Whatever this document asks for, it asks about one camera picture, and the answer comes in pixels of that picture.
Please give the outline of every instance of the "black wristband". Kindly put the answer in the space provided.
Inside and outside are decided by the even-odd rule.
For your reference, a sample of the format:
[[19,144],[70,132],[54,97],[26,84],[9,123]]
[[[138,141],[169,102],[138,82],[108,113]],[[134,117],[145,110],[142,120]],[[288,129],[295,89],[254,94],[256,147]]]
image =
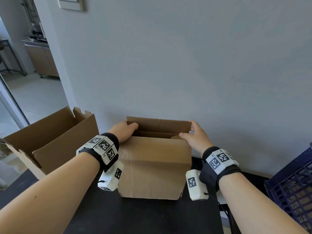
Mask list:
[[[117,151],[119,150],[119,141],[118,138],[112,134],[112,133],[103,133],[101,134],[103,136],[107,136],[115,145]],[[93,149],[88,149],[88,148],[83,148],[82,150],[79,151],[79,153],[81,152],[86,152],[90,155],[92,155],[93,157],[96,158],[96,160],[99,161],[100,164],[100,170],[104,170],[104,172],[107,172],[108,169],[111,168],[111,166],[118,160],[119,155],[116,154],[113,159],[106,165],[101,157],[101,155],[99,155],[96,151],[94,151]]]
[[206,162],[206,159],[210,154],[212,154],[212,152],[218,149],[220,148],[213,146],[213,147],[206,149],[206,151],[203,153],[202,157],[205,161],[205,164],[203,165],[201,173],[199,175],[199,180],[202,183],[215,187],[216,191],[220,189],[219,181],[221,177],[232,174],[232,173],[241,173],[241,169],[236,165],[231,165],[231,166],[226,167],[219,175],[212,169],[212,167]]

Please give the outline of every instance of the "black cable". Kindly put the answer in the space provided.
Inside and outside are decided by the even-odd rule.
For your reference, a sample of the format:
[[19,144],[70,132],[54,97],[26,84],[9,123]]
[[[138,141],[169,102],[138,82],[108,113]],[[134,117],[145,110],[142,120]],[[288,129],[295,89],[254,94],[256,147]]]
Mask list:
[[222,207],[222,205],[220,204],[220,202],[219,202],[215,197],[213,197],[212,195],[210,195],[210,194],[208,194],[208,193],[204,193],[204,194],[205,194],[205,195],[208,195],[208,196],[210,196],[210,197],[212,197],[215,201],[217,201],[218,205],[221,207],[221,209],[225,212],[226,216],[227,216],[228,219],[230,220],[230,218],[229,218],[227,212],[224,210],[224,208]]

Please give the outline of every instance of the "wooden cabinet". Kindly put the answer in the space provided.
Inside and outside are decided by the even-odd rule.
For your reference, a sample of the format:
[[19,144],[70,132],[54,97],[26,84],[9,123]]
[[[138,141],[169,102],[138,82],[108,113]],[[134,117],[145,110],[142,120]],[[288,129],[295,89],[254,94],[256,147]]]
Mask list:
[[38,74],[52,75],[59,77],[49,47],[25,44],[29,57]]

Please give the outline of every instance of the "person's right arm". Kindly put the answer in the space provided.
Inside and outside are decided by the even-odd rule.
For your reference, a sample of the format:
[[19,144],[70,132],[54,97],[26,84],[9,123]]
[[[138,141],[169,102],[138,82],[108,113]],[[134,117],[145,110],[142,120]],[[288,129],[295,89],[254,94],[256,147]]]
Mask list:
[[[180,133],[180,137],[202,155],[213,143],[197,122],[191,122],[194,134]],[[219,187],[243,234],[307,234],[304,228],[252,185],[243,174],[233,173],[221,177]]]

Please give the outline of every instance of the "blue plastic crate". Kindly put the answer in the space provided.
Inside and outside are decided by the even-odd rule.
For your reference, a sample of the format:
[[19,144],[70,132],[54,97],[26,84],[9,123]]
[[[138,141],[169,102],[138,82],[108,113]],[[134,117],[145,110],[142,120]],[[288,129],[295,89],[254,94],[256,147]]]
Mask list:
[[264,186],[270,199],[312,234],[312,148],[265,181]]

